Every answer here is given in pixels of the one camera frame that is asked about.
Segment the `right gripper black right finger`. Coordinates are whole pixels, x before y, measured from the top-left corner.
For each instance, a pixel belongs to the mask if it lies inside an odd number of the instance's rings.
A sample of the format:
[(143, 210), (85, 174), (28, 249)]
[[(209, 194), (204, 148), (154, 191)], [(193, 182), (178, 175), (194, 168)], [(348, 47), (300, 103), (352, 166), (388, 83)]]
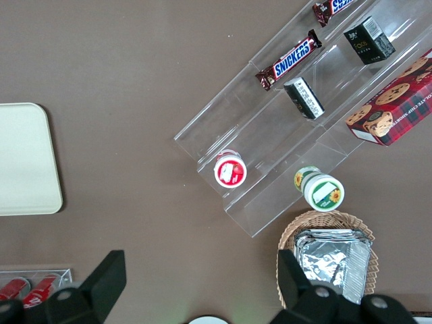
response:
[(279, 250), (277, 283), (286, 307), (276, 323), (335, 323), (339, 297), (330, 288), (314, 286), (306, 278), (291, 250)]

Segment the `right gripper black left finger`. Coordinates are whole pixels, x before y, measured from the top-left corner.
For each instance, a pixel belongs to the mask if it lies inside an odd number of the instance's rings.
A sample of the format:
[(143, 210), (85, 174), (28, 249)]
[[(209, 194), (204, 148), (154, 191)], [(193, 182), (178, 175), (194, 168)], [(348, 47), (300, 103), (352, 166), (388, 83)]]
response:
[(104, 323), (126, 286), (123, 250), (112, 250), (77, 288), (46, 301), (47, 323)]

